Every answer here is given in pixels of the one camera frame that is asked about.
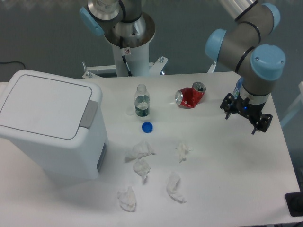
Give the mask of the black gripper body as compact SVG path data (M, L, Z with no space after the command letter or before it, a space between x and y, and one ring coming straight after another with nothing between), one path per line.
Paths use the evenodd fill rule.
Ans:
M240 96L235 98L233 94L230 95L230 112L243 116L253 125L266 121L266 117L262 113L264 105L265 103L259 105L250 104L248 98L243 100Z

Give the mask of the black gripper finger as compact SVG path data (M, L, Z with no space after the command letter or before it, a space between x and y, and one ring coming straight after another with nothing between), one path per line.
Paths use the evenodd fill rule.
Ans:
M253 125L254 129L252 131L252 135L255 134L257 131L267 132L270 124L272 122L273 116L271 114L261 114L255 119L252 119L251 124Z
M223 99L220 108L224 110L224 113L226 114L225 119L228 119L231 114L235 113L234 101L234 95L231 93L228 93Z

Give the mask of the blue plastic bottle behind arm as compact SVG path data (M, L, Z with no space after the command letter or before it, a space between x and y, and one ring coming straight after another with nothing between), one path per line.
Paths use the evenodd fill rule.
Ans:
M240 88L242 86L242 83L243 83L243 77L240 77L236 83L236 86L235 86L235 89L233 91L233 96L235 99L237 99L238 95L239 95L239 92L240 92Z

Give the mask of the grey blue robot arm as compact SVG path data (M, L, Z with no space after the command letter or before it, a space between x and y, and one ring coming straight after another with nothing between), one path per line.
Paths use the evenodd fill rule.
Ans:
M220 108L227 116L248 119L254 131L266 132L272 115L262 109L285 66L285 54L275 45L262 44L280 22L278 8L257 0L222 0L237 23L228 32L217 29L205 44L205 53L241 76L236 95L228 94ZM86 27L104 36L114 53L119 77L151 76L158 72L149 62L149 44L155 35L153 19L139 0L89 0L79 11Z

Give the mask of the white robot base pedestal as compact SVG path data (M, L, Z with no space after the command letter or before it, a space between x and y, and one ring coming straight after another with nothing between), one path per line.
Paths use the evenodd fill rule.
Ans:
M84 75L92 78L93 74L116 74L117 77L158 76L164 75L168 58L159 57L150 62L150 42L155 36L155 23L146 13L134 22L118 22L105 35L111 45L114 65L88 67L83 62Z

